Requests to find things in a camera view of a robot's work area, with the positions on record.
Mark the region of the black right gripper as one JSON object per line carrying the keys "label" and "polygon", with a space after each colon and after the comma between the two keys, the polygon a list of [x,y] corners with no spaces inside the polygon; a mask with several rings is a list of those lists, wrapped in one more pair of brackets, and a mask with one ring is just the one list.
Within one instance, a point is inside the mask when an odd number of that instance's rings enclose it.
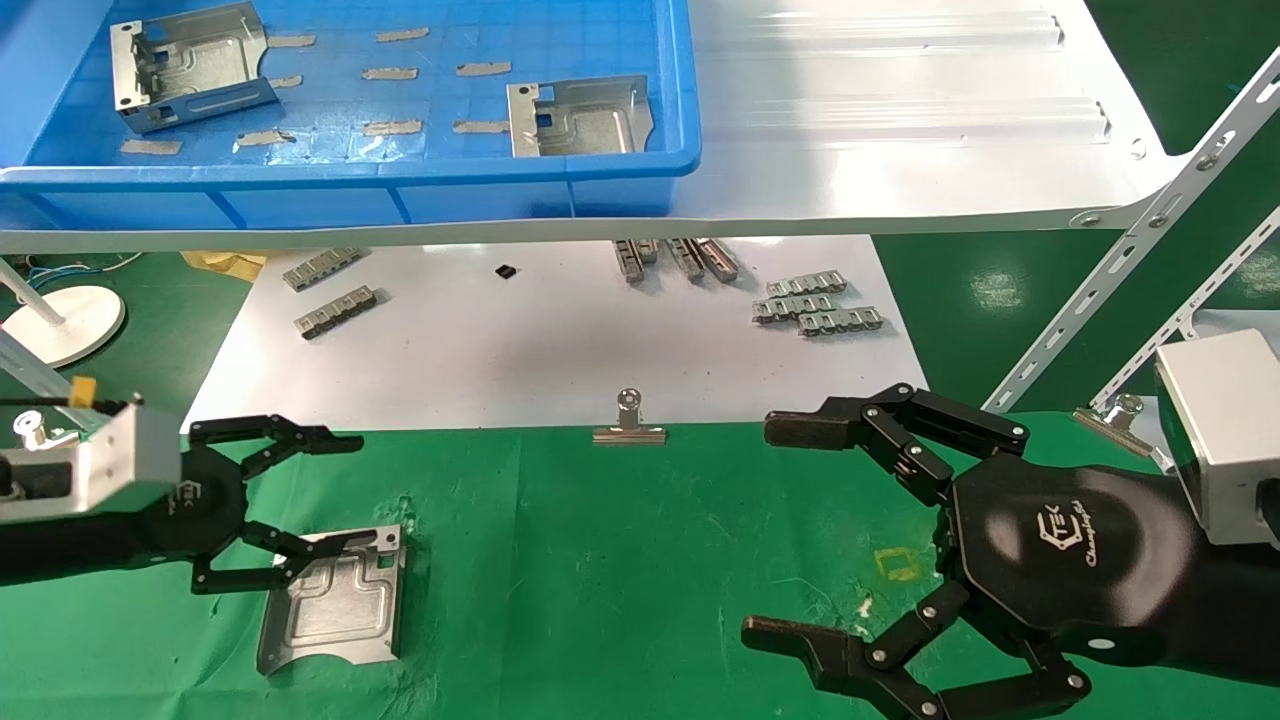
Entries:
{"label": "black right gripper", "polygon": [[[1028,462],[1014,457],[1030,438],[1025,427],[906,383],[828,397],[814,413],[771,411],[763,436],[774,447],[860,448],[927,507],[948,506],[961,583],[945,582],[873,641],[744,619],[748,648],[799,660],[818,691],[863,700],[887,719],[1043,719],[1092,691],[1060,652],[1120,666],[1203,659],[1190,584],[1204,537],[1169,478]],[[927,441],[991,459],[955,480]],[[1027,673],[938,692],[919,683],[908,664],[961,618],[1023,656]]]}

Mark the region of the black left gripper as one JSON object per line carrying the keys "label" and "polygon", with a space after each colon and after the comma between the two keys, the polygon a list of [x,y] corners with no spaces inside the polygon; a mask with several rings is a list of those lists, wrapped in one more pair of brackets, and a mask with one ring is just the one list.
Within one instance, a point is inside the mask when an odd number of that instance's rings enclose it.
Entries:
{"label": "black left gripper", "polygon": [[[268,439],[269,445],[234,461],[214,445]],[[362,436],[337,436],[325,425],[300,425],[279,415],[196,421],[189,450],[180,456],[180,478],[170,493],[132,520],[140,542],[137,562],[189,561],[193,594],[230,594],[285,588],[311,565],[337,559],[349,547],[374,542],[378,532],[346,530],[305,539],[264,523],[244,523],[252,480],[297,454],[356,454]],[[270,568],[212,568],[212,560],[236,539],[283,559]]]}

